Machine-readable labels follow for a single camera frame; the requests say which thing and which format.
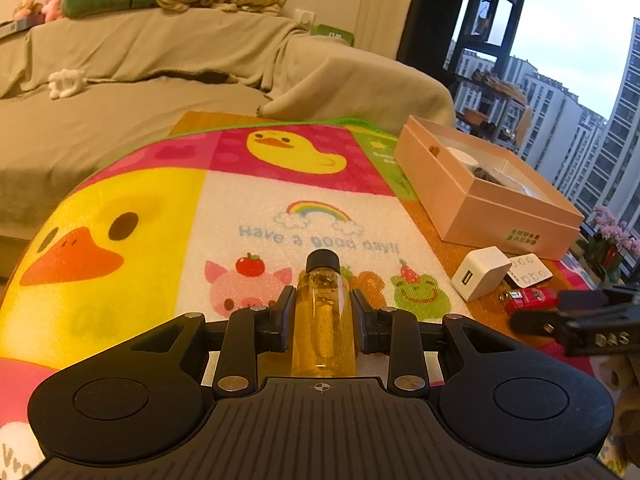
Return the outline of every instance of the pink box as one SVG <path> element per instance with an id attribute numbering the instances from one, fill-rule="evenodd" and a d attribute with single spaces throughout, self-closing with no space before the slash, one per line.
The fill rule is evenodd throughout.
<path id="1" fill-rule="evenodd" d="M 447 147 L 503 172 L 533 196 L 476 178 Z M 412 116 L 394 156 L 446 242 L 559 260 L 578 238 L 583 214 L 509 150 Z"/>

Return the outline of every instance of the pink pig face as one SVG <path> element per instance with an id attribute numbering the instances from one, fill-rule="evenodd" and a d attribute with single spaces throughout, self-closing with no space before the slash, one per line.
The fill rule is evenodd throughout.
<path id="1" fill-rule="evenodd" d="M 238 308 L 248 306 L 272 306 L 282 288 L 291 284 L 292 272 L 289 267 L 276 270 L 273 274 L 263 272 L 260 276 L 243 276 L 234 270 L 207 261 L 204 275 L 211 284 L 209 302 L 215 312 L 228 318 Z"/>

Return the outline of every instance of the cloudy sky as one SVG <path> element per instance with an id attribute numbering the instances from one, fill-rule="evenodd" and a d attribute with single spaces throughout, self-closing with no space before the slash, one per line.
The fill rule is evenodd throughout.
<path id="1" fill-rule="evenodd" d="M 510 4 L 500 6 L 492 33 L 506 24 Z M 609 119 L 634 17 L 640 0 L 525 0 L 511 55 L 528 59 Z"/>

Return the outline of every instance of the pig ear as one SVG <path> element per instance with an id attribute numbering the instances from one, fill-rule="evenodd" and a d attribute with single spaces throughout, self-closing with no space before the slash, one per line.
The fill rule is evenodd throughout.
<path id="1" fill-rule="evenodd" d="M 215 282 L 220 276 L 226 273 L 225 267 L 221 267 L 218 264 L 210 262 L 204 264 L 204 277 L 209 283 Z"/>
<path id="2" fill-rule="evenodd" d="M 291 279 L 293 278 L 293 272 L 291 271 L 290 267 L 287 267 L 286 269 L 276 270 L 273 275 L 285 285 L 290 285 Z"/>

